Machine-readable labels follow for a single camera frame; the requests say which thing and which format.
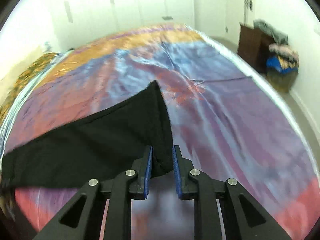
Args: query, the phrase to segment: white wardrobe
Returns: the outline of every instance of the white wardrobe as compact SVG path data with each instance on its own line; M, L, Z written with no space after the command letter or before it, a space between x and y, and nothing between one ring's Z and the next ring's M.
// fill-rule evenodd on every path
M150 24L174 21L194 27L193 0L47 0L62 50Z

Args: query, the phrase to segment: colorful bedsheet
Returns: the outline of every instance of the colorful bedsheet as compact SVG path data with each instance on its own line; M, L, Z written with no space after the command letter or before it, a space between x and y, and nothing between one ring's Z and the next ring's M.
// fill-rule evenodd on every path
M120 33L71 52L19 110L5 153L152 80L182 155L214 179L238 179L292 239L303 239L320 216L319 171L291 112L242 59L183 25ZM18 189L16 200L41 230L75 192ZM133 201L132 239L193 239L193 202L178 200L172 173L152 180L146 201Z

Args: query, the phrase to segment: baseboard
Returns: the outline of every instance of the baseboard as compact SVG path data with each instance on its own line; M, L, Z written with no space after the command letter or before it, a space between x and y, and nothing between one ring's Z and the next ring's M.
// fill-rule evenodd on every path
M296 101L302 112L304 113L305 117L307 118L308 122L310 123L311 128L313 129L313 132L316 135L316 138L320 144L320 128L317 125L315 119L313 118L313 115L310 113L309 109L301 99L301 97L298 95L298 93L294 90L291 89L290 95L292 98Z

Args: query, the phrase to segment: gray cloth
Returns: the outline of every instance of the gray cloth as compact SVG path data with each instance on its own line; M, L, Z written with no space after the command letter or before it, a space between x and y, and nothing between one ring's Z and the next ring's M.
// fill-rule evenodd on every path
M288 45L288 35L277 31L273 26L263 20L256 20L253 22L255 29L262 30L265 34L273 37L275 42L279 45Z

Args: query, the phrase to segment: black fabric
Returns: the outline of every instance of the black fabric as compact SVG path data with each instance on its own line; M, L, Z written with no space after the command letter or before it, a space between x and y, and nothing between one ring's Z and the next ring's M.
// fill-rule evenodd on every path
M153 146L152 176L172 170L172 133L166 105L153 81L137 95L68 123L3 158L2 186L81 187L111 179Z

